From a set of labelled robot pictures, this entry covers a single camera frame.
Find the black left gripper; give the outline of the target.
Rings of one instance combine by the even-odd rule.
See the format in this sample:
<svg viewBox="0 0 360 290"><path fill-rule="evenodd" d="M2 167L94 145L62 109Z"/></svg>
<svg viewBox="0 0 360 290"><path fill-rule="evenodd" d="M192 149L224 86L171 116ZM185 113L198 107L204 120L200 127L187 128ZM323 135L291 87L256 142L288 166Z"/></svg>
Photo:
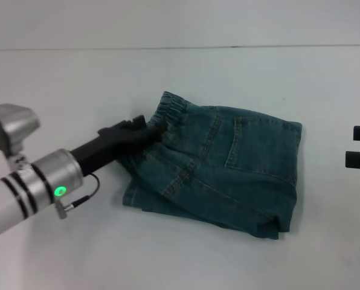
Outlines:
<svg viewBox="0 0 360 290"><path fill-rule="evenodd" d="M143 115L132 121L122 121L98 131L98 137L70 151L78 162L83 176L126 156L143 151L160 141L166 131L165 124L149 126Z"/></svg>

